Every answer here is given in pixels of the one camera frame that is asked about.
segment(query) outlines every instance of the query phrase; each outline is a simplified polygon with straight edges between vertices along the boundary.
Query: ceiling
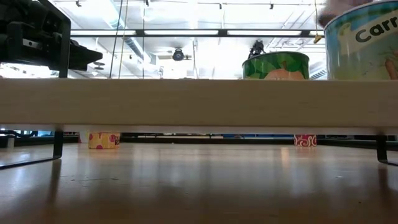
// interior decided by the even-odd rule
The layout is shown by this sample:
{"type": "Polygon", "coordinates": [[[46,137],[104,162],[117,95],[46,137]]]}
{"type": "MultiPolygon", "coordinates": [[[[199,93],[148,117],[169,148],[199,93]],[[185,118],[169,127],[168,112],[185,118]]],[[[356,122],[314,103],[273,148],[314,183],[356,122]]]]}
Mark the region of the ceiling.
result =
{"type": "MultiPolygon", "coordinates": [[[[80,7],[74,0],[52,2],[71,19],[72,29],[112,29],[119,13],[119,24],[126,29],[316,29],[313,0],[151,0],[149,6],[145,0],[79,0],[80,7]]],[[[317,0],[318,11],[323,2],[317,0]]],[[[122,38],[74,39],[104,55],[100,60],[105,64],[103,70],[90,64],[87,72],[73,72],[86,78],[237,79],[242,77],[241,65],[249,49],[259,39],[266,52],[307,54],[311,75],[325,69],[325,42],[314,44],[311,38],[135,37],[146,54],[156,55],[151,63],[142,63],[122,38]],[[173,61],[176,48],[189,55],[189,60],[173,61]]]]}

